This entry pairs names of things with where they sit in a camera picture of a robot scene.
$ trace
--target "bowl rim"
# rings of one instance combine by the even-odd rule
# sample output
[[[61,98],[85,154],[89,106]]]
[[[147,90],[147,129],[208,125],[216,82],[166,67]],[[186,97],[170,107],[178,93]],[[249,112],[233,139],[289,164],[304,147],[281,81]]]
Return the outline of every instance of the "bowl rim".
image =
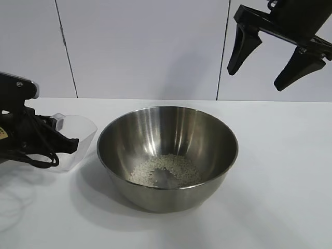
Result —
[[[112,124],[114,124],[116,121],[118,121],[119,119],[123,118],[124,116],[127,116],[129,114],[132,114],[132,113],[136,113],[136,112],[140,112],[142,110],[147,110],[147,109],[155,109],[155,108],[161,108],[161,107],[172,107],[172,108],[183,108],[183,109],[189,109],[189,110],[194,110],[195,112],[200,112],[200,113],[203,113],[204,115],[208,115],[210,117],[212,117],[213,119],[216,119],[218,122],[221,122],[226,128],[227,130],[231,133],[231,135],[233,136],[234,138],[234,141],[235,141],[235,144],[236,144],[236,151],[235,151],[235,155],[234,155],[234,158],[233,158],[233,161],[232,163],[224,170],[222,171],[220,174],[216,175],[215,177],[207,180],[207,181],[204,181],[203,183],[198,183],[198,184],[195,184],[195,185],[190,185],[190,186],[186,186],[186,187],[180,187],[180,188],[159,188],[159,187],[151,187],[151,186],[146,186],[146,185],[141,185],[141,184],[138,184],[138,183],[134,183],[134,182],[131,182],[119,175],[117,175],[116,173],[114,173],[105,163],[104,161],[102,160],[102,157],[100,155],[100,150],[99,150],[99,144],[100,144],[100,139],[101,137],[103,136],[104,132],[106,132],[106,130],[108,129],[108,127],[110,127]],[[161,106],[151,106],[151,107],[144,107],[144,108],[141,108],[141,109],[136,109],[136,110],[133,110],[133,111],[130,111],[128,113],[125,113],[119,117],[117,117],[116,119],[114,119],[113,121],[111,121],[104,129],[103,131],[100,133],[99,137],[98,137],[98,141],[97,141],[97,155],[98,155],[98,158],[100,160],[100,162],[102,163],[102,165],[106,168],[106,170],[108,172],[110,172],[112,175],[114,175],[115,177],[119,178],[120,180],[123,180],[129,184],[132,184],[132,185],[136,185],[136,186],[139,186],[139,187],[144,187],[144,188],[150,188],[150,189],[156,189],[156,190],[182,190],[182,189],[190,189],[190,188],[195,188],[195,187],[198,187],[198,186],[201,186],[201,185],[205,185],[209,182],[212,182],[214,180],[216,180],[217,178],[225,175],[229,169],[234,165],[237,157],[238,157],[238,154],[239,154],[239,143],[238,143],[238,139],[237,137],[235,136],[234,132],[228,127],[228,125],[226,125],[224,122],[222,122],[220,119],[216,118],[215,116],[209,114],[209,113],[206,113],[206,112],[203,112],[201,110],[198,110],[198,109],[195,109],[195,108],[191,108],[191,107],[184,107],[184,106],[173,106],[173,105],[161,105]]]

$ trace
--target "white wall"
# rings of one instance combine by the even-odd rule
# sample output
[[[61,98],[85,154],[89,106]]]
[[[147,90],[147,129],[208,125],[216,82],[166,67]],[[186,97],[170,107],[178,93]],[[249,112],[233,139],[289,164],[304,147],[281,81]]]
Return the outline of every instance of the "white wall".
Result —
[[[215,100],[221,0],[58,0],[79,97]]]
[[[276,100],[276,101],[332,101],[332,63],[312,73],[282,92],[273,82],[291,58],[295,46],[270,35],[259,33],[263,44],[244,62],[239,71],[230,76],[227,72],[236,33],[233,16],[240,4],[269,12],[267,1],[232,0],[226,35],[225,54],[220,78],[220,100]],[[318,36],[332,42],[332,18],[318,32]]]
[[[76,96],[53,0],[2,1],[0,30],[0,71],[35,81],[40,96]]]

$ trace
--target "rice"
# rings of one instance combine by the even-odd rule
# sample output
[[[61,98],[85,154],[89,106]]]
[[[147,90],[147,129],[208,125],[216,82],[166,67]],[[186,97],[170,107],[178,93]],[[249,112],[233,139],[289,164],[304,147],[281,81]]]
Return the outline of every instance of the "rice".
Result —
[[[149,187],[179,188],[201,183],[201,175],[189,159],[168,154],[134,167],[129,180]]]

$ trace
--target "black cable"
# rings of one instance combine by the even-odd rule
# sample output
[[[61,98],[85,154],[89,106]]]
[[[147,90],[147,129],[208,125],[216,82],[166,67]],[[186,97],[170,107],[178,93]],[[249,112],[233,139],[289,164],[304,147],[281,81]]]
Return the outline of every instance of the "black cable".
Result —
[[[44,138],[44,136],[41,134],[37,124],[38,124],[38,120],[36,120],[36,117],[30,113],[30,111],[28,110],[28,108],[25,108],[25,113],[28,117],[28,120],[30,122],[30,124],[33,126],[33,128],[35,129],[37,135],[39,136],[40,140],[42,141],[42,143],[46,146],[46,148],[49,150],[50,153],[50,157],[49,159],[51,159],[51,162],[40,162],[40,161],[36,161],[31,159],[31,162],[34,163],[34,166],[42,166],[43,165],[47,165],[47,167],[56,167],[59,165],[59,157],[57,156],[57,154],[54,152],[54,150],[52,149],[52,147],[49,145],[49,143],[46,141],[46,139]]]

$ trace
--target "robotic arm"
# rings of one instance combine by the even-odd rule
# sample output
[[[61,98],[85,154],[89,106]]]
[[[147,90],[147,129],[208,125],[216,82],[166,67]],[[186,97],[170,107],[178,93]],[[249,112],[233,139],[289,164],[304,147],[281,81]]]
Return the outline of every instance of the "robotic arm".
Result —
[[[55,119],[37,116],[34,109],[24,106],[25,100],[38,97],[37,84],[0,73],[0,85],[0,161],[21,161],[49,168],[59,165],[56,153],[72,154],[77,150],[78,139],[68,139],[56,131]],[[48,157],[50,162],[29,157],[35,154]]]
[[[332,61],[332,44],[315,34],[332,14],[331,0],[270,0],[265,13],[241,5],[235,46],[227,70],[234,75],[245,59],[262,43],[263,31],[296,45],[290,61],[274,82],[282,91],[298,79],[322,69],[326,58]]]

